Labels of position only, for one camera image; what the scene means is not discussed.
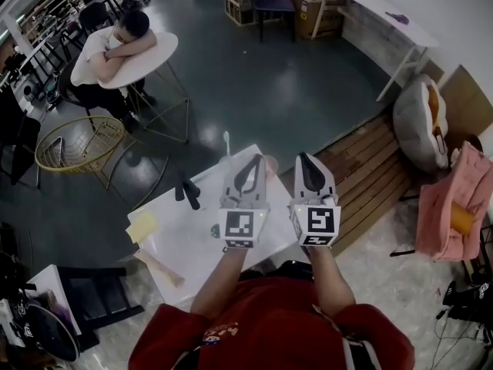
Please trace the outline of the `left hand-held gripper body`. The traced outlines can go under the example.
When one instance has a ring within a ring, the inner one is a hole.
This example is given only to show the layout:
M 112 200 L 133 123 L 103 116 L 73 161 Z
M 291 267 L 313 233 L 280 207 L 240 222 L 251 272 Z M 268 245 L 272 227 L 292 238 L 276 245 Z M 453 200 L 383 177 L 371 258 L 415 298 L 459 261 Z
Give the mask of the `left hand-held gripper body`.
M 265 198 L 241 200 L 221 197 L 219 233 L 228 248 L 253 248 L 267 222 L 270 204 Z

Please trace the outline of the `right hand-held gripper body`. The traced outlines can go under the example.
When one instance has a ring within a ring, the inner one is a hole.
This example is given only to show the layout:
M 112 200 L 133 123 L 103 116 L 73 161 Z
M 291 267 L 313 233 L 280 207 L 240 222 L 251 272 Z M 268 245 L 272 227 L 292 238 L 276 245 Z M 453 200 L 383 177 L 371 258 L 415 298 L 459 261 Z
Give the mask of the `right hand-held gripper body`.
M 288 206 L 297 242 L 302 247 L 331 247 L 340 231 L 341 207 L 333 196 Z

